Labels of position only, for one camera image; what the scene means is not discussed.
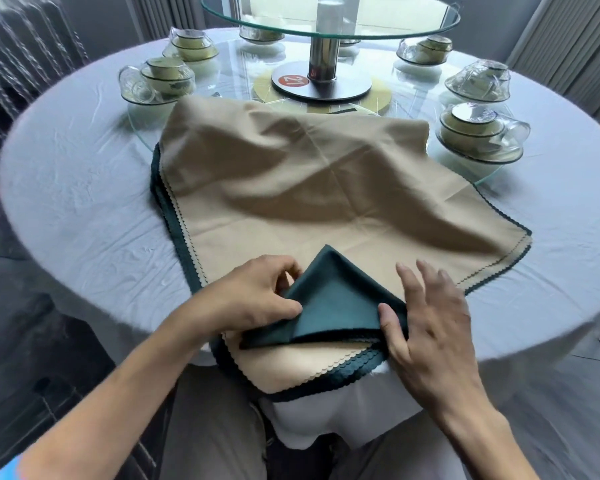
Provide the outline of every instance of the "metal base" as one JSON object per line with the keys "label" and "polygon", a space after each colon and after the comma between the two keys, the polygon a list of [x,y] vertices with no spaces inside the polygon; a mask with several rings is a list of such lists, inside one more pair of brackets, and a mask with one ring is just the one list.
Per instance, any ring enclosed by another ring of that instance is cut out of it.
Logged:
{"label": "metal base", "polygon": [[309,62],[291,62],[271,74],[276,89],[302,99],[344,101],[359,98],[371,89],[371,77],[347,64],[338,64],[336,79],[316,82],[308,78]]}

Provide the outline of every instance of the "gray pants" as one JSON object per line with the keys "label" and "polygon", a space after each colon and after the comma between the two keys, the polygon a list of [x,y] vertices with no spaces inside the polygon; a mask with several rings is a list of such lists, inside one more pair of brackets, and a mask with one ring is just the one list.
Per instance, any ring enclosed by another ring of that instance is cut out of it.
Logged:
{"label": "gray pants", "polygon": [[[266,480],[262,421],[215,367],[188,366],[176,395],[160,480]],[[330,480],[465,480],[424,413],[362,448],[337,454]]]}

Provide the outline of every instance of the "red circle label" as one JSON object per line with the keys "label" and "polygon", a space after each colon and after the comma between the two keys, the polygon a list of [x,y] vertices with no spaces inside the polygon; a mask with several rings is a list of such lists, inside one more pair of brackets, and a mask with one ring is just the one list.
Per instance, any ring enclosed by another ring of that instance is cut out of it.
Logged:
{"label": "red circle label", "polygon": [[287,74],[278,78],[278,82],[282,86],[288,86],[289,88],[301,88],[309,84],[309,79],[304,75]]}

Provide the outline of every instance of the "left hand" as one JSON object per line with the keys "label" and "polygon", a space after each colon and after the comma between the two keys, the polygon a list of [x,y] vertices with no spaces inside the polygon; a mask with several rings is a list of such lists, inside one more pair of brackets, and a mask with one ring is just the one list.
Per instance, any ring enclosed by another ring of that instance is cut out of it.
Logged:
{"label": "left hand", "polygon": [[302,269],[291,256],[261,256],[197,292],[177,307],[169,319],[181,333],[209,338],[224,331],[243,331],[295,318],[302,305],[282,298],[289,288],[287,273],[296,280]]}

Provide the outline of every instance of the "blue sleeve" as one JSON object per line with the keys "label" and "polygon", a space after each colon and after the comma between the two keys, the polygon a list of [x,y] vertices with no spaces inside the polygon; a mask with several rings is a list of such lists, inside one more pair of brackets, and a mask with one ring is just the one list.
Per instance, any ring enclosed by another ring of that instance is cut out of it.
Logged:
{"label": "blue sleeve", "polygon": [[0,470],[0,480],[18,480],[18,474],[16,473],[16,468],[18,463],[20,462],[20,457],[17,456],[10,462],[8,462],[1,470]]}

